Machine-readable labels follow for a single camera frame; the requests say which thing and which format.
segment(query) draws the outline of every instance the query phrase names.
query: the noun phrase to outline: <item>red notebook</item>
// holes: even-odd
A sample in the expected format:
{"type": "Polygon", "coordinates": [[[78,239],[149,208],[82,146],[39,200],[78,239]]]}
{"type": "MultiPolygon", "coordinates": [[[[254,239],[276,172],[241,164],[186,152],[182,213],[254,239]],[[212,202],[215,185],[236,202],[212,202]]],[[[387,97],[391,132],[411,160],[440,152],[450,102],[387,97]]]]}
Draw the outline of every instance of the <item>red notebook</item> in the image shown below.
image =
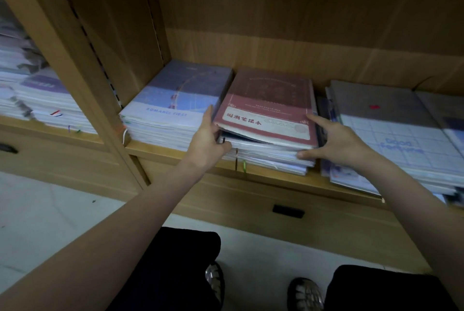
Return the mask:
{"type": "Polygon", "coordinates": [[[310,79],[295,74],[240,68],[214,123],[259,142],[296,149],[317,147],[317,114],[310,79]]]}

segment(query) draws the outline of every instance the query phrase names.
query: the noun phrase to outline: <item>cabinet handle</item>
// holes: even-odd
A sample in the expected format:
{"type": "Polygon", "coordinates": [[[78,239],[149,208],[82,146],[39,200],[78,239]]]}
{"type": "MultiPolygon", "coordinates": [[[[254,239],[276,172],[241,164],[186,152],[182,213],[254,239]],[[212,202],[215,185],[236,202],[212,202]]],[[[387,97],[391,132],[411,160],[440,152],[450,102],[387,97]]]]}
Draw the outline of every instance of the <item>cabinet handle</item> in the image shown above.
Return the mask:
{"type": "Polygon", "coordinates": [[[303,218],[305,215],[303,210],[295,209],[293,207],[282,206],[282,205],[274,205],[272,212],[284,214],[286,216],[295,217],[295,218],[303,218]]]}
{"type": "Polygon", "coordinates": [[[18,153],[19,151],[16,150],[14,147],[0,143],[0,151],[11,152],[11,153],[18,153]]]}

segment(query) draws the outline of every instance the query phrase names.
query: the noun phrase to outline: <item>shoe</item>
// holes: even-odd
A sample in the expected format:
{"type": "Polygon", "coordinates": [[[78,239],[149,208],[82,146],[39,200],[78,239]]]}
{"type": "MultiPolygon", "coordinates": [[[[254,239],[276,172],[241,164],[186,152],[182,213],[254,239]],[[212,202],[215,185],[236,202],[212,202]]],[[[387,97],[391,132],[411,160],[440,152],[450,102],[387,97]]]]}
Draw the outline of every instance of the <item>shoe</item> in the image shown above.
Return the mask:
{"type": "Polygon", "coordinates": [[[224,304],[225,283],[224,274],[222,273],[222,269],[219,266],[219,263],[214,261],[211,265],[209,265],[206,269],[205,277],[209,285],[211,285],[211,289],[214,292],[214,295],[221,303],[222,308],[224,304]]]}
{"type": "Polygon", "coordinates": [[[320,311],[324,301],[319,287],[311,279],[295,278],[287,290],[288,311],[320,311]]]}

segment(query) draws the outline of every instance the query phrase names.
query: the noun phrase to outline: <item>hand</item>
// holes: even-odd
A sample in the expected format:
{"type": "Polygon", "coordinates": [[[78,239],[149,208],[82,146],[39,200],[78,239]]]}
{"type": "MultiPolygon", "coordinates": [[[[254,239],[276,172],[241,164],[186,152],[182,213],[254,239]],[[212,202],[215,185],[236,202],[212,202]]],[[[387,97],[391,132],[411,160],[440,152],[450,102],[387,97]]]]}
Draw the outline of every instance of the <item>hand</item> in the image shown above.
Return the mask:
{"type": "Polygon", "coordinates": [[[299,151],[298,158],[325,158],[357,169],[368,158],[378,155],[351,128],[313,114],[306,116],[327,131],[327,143],[317,149],[299,151]]]}
{"type": "Polygon", "coordinates": [[[232,149],[232,144],[229,141],[223,144],[216,143],[219,127],[211,123],[211,117],[212,105],[208,107],[203,115],[201,125],[192,138],[189,149],[183,158],[183,161],[201,176],[214,167],[232,149]]]}

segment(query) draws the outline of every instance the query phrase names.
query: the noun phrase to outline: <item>tiled floor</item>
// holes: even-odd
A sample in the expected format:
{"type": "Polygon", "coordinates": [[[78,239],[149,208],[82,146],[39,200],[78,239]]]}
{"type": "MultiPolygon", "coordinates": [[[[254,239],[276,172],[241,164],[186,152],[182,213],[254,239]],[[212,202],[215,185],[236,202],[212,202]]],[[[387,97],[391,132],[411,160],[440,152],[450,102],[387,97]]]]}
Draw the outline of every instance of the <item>tiled floor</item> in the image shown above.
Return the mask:
{"type": "MultiPolygon", "coordinates": [[[[0,293],[122,205],[0,172],[0,293]]],[[[287,286],[294,277],[314,280],[325,294],[340,265],[383,268],[175,214],[165,225],[220,235],[226,310],[285,310],[287,286]]]]}

